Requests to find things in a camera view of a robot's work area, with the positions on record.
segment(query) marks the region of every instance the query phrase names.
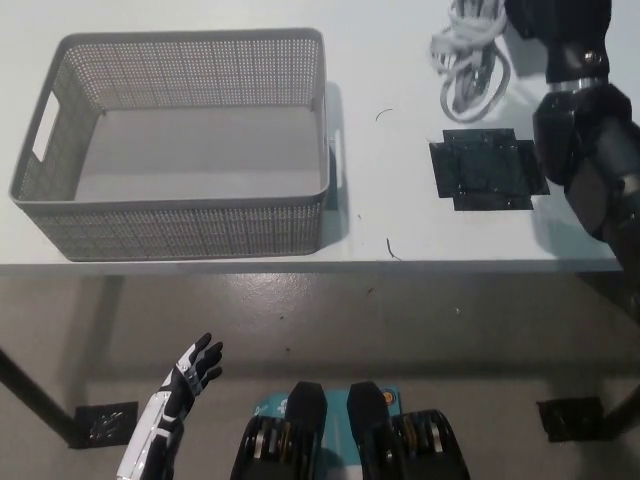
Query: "concrete floor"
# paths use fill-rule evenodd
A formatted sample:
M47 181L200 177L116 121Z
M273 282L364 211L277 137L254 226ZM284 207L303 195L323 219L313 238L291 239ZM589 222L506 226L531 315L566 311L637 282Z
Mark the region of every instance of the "concrete floor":
M0 345L68 411L146 403L204 331L223 377L187 420L176 480L228 478L253 405L298 379L373 379L448 416L478 479L638 479L640 430L550 445L536 401L640 382L640 328L572 275L0 279ZM0 388L0 478L112 479L123 447L73 451Z

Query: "robotic hand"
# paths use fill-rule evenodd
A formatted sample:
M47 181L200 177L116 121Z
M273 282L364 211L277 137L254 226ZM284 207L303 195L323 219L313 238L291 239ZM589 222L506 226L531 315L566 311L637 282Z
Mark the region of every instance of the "robotic hand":
M118 469L118 480L171 480L184 419L207 384L220 376L222 343L211 334L191 345L151 396Z
M611 0L505 0L512 25L548 52L550 91L533 117L538 161L585 230L640 288L640 128L611 85Z

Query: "table leg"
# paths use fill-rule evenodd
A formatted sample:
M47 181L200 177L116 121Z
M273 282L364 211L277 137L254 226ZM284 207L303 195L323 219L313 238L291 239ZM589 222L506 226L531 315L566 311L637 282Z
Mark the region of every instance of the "table leg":
M0 382L71 448L88 443L84 429L0 349Z

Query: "robot finger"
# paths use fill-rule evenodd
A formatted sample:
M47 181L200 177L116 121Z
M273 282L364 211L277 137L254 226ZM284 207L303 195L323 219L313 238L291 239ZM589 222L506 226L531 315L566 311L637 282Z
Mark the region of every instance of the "robot finger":
M191 361L192 365L196 362L198 354L200 354L200 352L207 348L207 345L209 345L209 343L211 343L211 334L207 332L202 337L200 337L200 339L196 343L193 344L193 352L191 353L191 355L189 355L189 361Z
M222 342L216 343L200 355L195 365L198 378L204 377L207 370L214 367L222 358Z
M202 379L202 388L204 389L211 380L215 380L216 378L218 378L220 375L222 375L222 368L220 367L214 367L210 370L207 370L207 373L205 374L204 378Z

